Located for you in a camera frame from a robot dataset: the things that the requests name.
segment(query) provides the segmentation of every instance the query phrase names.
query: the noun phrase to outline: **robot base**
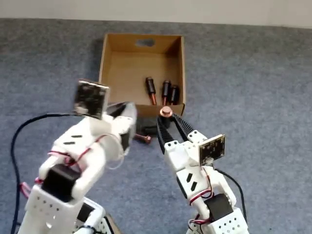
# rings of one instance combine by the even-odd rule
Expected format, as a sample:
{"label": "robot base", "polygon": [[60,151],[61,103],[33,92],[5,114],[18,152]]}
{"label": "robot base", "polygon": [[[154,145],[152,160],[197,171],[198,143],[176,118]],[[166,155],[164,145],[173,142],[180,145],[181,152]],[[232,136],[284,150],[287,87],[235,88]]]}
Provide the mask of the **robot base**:
{"label": "robot base", "polygon": [[192,224],[191,228],[192,230],[188,229],[186,234],[249,234],[244,216],[236,207],[232,213],[213,223],[202,225],[201,229],[196,224]]}
{"label": "robot base", "polygon": [[[90,211],[81,214],[83,205]],[[94,230],[119,234],[119,230],[114,232],[113,227],[117,229],[104,208],[92,200],[85,197],[65,203],[34,185],[18,234],[93,234]]]}

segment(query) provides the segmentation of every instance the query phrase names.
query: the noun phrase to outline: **box handle hole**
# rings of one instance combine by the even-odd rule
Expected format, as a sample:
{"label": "box handle hole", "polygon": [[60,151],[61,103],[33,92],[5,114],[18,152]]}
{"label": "box handle hole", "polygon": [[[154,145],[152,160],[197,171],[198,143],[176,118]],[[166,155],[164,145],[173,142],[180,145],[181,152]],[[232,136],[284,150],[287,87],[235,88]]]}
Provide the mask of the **box handle hole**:
{"label": "box handle hole", "polygon": [[154,45],[155,45],[155,41],[152,38],[136,40],[136,46],[138,47],[152,47]]}

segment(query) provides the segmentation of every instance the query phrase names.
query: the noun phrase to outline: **gray carpet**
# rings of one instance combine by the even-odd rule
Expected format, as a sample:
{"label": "gray carpet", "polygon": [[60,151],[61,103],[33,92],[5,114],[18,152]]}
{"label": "gray carpet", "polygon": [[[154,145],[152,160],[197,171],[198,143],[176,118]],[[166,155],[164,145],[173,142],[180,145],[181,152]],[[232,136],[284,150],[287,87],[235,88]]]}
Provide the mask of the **gray carpet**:
{"label": "gray carpet", "polygon": [[[184,118],[208,137],[226,134],[226,156],[216,166],[241,184],[250,233],[312,232],[312,30],[1,19],[2,233],[9,232],[13,216],[9,143],[14,131],[35,115],[71,110],[76,81],[98,78],[107,32],[183,34]],[[53,140],[76,122],[74,117],[47,119],[22,132],[16,149],[22,180],[32,183]],[[134,142],[122,167],[107,170],[88,196],[125,234],[183,234],[193,212],[157,140],[149,146]]]}

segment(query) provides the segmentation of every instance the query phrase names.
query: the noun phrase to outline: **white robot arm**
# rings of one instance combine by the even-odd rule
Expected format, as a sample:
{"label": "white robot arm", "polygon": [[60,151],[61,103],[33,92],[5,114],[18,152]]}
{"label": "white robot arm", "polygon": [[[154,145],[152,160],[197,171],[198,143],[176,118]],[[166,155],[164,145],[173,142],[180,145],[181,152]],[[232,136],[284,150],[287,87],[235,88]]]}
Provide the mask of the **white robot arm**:
{"label": "white robot arm", "polygon": [[105,210],[84,196],[102,176],[108,161],[121,162],[135,134],[134,103],[107,107],[108,87],[80,81],[75,98],[84,119],[53,144],[40,166],[19,234],[92,234],[113,231]]}
{"label": "white robot arm", "polygon": [[[173,121],[184,142],[179,143],[166,127]],[[157,118],[158,141],[184,197],[198,215],[189,220],[187,234],[249,234],[236,197],[213,161],[224,155],[225,136],[207,139],[180,116]]]}

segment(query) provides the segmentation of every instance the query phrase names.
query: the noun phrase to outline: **cardboard box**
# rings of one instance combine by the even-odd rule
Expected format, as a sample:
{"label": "cardboard box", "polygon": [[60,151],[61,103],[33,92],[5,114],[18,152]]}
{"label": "cardboard box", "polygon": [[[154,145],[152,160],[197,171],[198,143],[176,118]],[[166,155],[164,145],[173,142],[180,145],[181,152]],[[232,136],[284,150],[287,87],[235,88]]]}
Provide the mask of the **cardboard box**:
{"label": "cardboard box", "polygon": [[113,218],[108,214],[107,215],[107,219],[113,229],[114,234],[121,234],[121,231],[119,230],[119,228],[117,227],[117,225],[115,224]]}
{"label": "cardboard box", "polygon": [[[145,78],[154,79],[157,106],[151,104]],[[184,38],[182,36],[107,34],[99,82],[111,88],[110,102],[133,101],[140,117],[155,117],[162,104],[164,80],[180,87],[174,113],[185,107]]]}

